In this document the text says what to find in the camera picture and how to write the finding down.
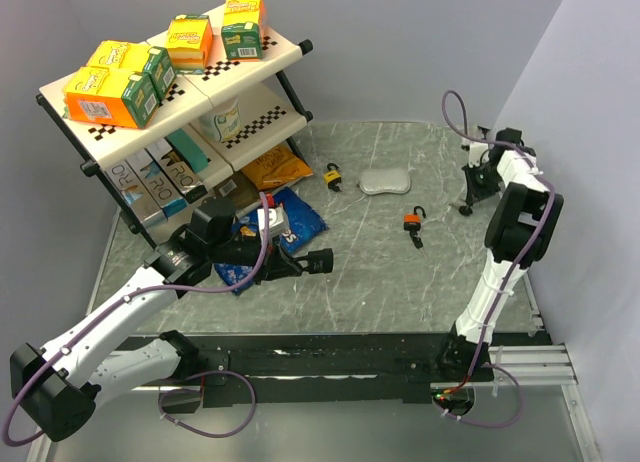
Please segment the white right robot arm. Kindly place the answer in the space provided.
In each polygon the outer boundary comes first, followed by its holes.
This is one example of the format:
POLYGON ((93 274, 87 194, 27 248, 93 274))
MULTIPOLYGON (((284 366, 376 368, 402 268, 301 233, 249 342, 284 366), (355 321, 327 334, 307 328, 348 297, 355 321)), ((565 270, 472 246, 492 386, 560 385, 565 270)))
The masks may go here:
POLYGON ((437 355, 438 372, 448 380, 468 381, 488 361, 488 347, 499 315, 516 283, 545 255, 564 198, 540 179, 536 152, 522 132, 505 128, 497 143, 473 141, 463 166, 467 193, 463 216, 496 194, 498 206, 489 222, 483 272, 463 312, 437 355))

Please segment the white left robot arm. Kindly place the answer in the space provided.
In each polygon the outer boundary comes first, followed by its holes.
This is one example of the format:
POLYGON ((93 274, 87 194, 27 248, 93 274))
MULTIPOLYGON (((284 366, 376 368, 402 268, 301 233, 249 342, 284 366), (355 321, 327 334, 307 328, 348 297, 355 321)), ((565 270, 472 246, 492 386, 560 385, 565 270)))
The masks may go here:
POLYGON ((260 196, 258 227, 253 236, 232 230, 236 209, 226 198, 209 197, 139 267, 129 281, 73 328, 40 348, 28 343, 10 357, 10 413, 23 409, 50 440, 77 432, 96 409, 113 397, 158 380, 184 384, 200 379, 198 348, 173 330, 143 348, 123 356, 113 351, 142 322, 182 298, 202 292, 201 282, 216 264, 248 266, 250 272, 234 284, 329 273, 330 249, 293 257, 279 242, 288 229, 280 206, 260 196))

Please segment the black padlock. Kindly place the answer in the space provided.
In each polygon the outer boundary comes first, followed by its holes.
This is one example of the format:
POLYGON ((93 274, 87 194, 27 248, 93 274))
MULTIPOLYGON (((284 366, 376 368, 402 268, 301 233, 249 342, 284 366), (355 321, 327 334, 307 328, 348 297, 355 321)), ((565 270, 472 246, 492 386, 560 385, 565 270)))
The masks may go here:
POLYGON ((331 248, 309 251, 297 257, 296 261, 309 274, 329 274, 334 267, 334 252, 331 248))

